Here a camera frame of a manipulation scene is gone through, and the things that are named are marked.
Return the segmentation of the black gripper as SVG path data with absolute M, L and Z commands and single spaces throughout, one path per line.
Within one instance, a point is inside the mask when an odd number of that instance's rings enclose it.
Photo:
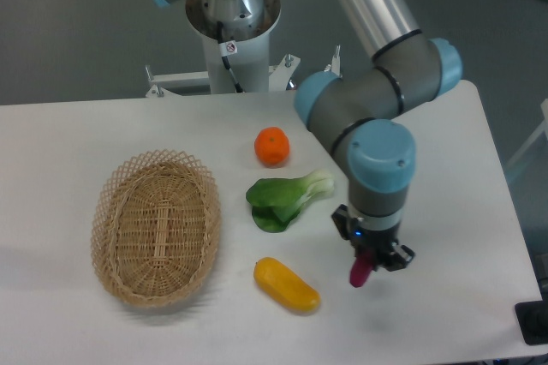
M 415 257 L 415 252 L 398 239 L 402 211 L 401 208 L 388 216 L 373 217 L 341 204 L 331 219 L 341 238 L 354 248 L 355 257 L 367 252 L 374 260 L 374 270 L 382 267 L 394 272 L 405 269 Z

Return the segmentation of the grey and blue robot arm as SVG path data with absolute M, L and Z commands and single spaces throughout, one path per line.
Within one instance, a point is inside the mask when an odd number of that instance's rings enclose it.
M 154 0 L 160 7 L 179 0 Z M 184 0 L 188 22 L 204 46 L 213 93 L 272 89 L 269 34 L 279 0 Z M 333 213 L 355 251 L 353 274 L 395 271 L 414 258 L 397 232 L 415 169 L 415 144 L 395 120 L 448 92 L 462 78 L 458 51 L 428 39 L 404 0 L 339 0 L 372 70 L 355 83 L 336 69 L 298 87 L 294 107 L 348 179 L 348 201 Z

